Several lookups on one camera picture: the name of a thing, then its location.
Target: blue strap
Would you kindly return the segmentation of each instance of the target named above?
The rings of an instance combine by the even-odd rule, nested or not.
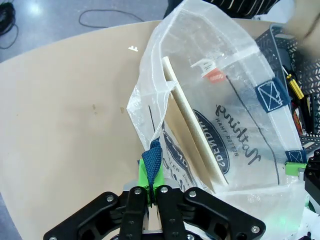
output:
[[[267,113],[282,108],[291,102],[288,91],[277,77],[258,85],[255,92]]]
[[[151,189],[150,194],[153,198],[152,189],[162,161],[162,148],[159,142],[159,137],[151,142],[150,150],[142,153],[142,158],[145,165],[149,187]]]
[[[290,163],[300,163],[300,164],[307,164],[307,153],[306,150],[293,150],[293,151],[286,151],[286,157],[288,158],[288,162]]]

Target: person's shirt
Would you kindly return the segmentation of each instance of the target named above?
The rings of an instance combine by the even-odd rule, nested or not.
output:
[[[204,0],[219,7],[231,18],[251,19],[253,16],[262,15],[279,0]]]

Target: table surface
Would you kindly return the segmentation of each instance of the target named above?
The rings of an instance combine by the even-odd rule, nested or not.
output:
[[[253,37],[270,25],[237,22]],[[24,240],[138,177],[144,149],[126,107],[158,24],[89,32],[0,64],[0,192]]]

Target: transparent plastic bag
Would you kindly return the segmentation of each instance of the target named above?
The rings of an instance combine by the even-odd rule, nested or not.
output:
[[[169,58],[178,82],[166,80],[164,57]],[[177,180],[183,190],[205,189],[189,168],[179,148],[182,143],[177,143],[164,123],[170,93],[180,85],[214,153],[212,161],[218,162],[228,182],[228,186],[214,182],[214,191],[235,196],[231,204],[253,212],[267,228],[271,226],[274,232],[269,236],[280,233],[269,216],[287,214],[297,224],[303,207],[287,206],[304,206],[305,197],[302,184],[296,183],[298,178],[286,176],[284,170],[285,151],[302,150],[290,109],[284,106],[266,113],[255,92],[257,85],[274,77],[245,30],[214,5],[185,0],[152,33],[127,106],[146,150],[160,137],[166,176]],[[294,198],[297,189],[301,195]],[[259,204],[261,199],[269,204]],[[265,238],[274,239],[268,234]]]

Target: bolt head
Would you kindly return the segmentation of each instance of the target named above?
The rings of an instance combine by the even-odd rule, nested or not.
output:
[[[260,232],[260,227],[258,227],[258,226],[253,226],[253,227],[251,228],[251,232],[253,232],[254,234],[259,233],[259,232]]]
[[[166,192],[168,192],[168,188],[166,186],[162,187],[160,190],[163,194],[165,194]]]
[[[114,196],[109,195],[109,196],[106,197],[106,200],[107,200],[108,202],[112,202],[112,201],[114,200]]]
[[[134,194],[137,194],[137,195],[139,195],[141,192],[142,192],[142,191],[141,191],[140,188],[137,188],[136,190],[134,190]]]
[[[191,235],[191,234],[188,234],[187,238],[188,238],[188,240],[195,240],[195,237],[193,235]]]
[[[125,238],[127,239],[132,239],[134,236],[131,233],[128,233],[127,235],[125,235]]]
[[[191,191],[191,192],[189,192],[189,196],[191,198],[194,198],[195,196],[197,196],[197,193],[195,191]]]

